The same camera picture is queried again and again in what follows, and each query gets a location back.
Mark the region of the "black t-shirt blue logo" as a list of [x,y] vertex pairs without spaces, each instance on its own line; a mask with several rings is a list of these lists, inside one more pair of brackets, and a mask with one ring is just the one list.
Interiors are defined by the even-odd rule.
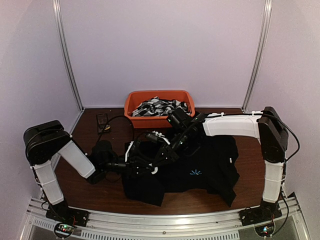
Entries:
[[[175,130],[168,130],[169,140]],[[201,133],[180,152],[174,163],[158,167],[156,174],[122,176],[125,196],[130,200],[161,206],[166,193],[206,190],[219,195],[230,207],[236,198],[234,186],[240,175],[235,167],[239,156],[236,140],[230,135],[206,136]]]

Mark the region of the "round picture brooch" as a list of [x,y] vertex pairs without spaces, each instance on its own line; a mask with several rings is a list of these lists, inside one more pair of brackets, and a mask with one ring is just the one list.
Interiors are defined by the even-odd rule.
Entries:
[[158,172],[158,167],[155,167],[150,173],[155,175]]

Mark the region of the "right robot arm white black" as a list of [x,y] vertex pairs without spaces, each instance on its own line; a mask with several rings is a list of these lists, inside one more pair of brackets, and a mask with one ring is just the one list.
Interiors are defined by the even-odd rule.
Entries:
[[281,121],[273,107],[251,113],[200,113],[189,116],[178,108],[167,117],[167,121],[178,132],[167,141],[156,155],[153,166],[173,163],[178,151],[204,133],[208,137],[243,136],[259,141],[265,164],[264,190],[256,216],[268,220],[278,209],[278,200],[286,177],[289,128]]

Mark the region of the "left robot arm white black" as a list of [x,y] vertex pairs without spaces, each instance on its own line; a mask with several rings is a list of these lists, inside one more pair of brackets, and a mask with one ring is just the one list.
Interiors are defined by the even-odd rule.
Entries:
[[128,153],[119,157],[107,140],[96,143],[91,154],[85,153],[58,120],[28,128],[23,134],[23,141],[25,156],[46,196],[49,209],[61,222],[69,221],[72,211],[53,170],[53,156],[61,156],[92,185],[101,181],[108,172],[135,177],[157,171],[140,157],[129,158]]

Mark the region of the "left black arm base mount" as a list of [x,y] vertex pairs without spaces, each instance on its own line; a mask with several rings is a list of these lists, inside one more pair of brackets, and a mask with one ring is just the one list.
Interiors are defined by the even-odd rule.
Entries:
[[72,226],[86,227],[89,212],[57,204],[48,207],[45,217]]

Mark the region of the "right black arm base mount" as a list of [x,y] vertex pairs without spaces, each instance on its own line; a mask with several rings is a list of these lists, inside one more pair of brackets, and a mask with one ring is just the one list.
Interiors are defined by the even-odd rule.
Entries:
[[240,221],[243,226],[270,222],[271,220],[279,218],[282,215],[282,211],[279,207],[274,209],[265,206],[247,207],[239,211]]

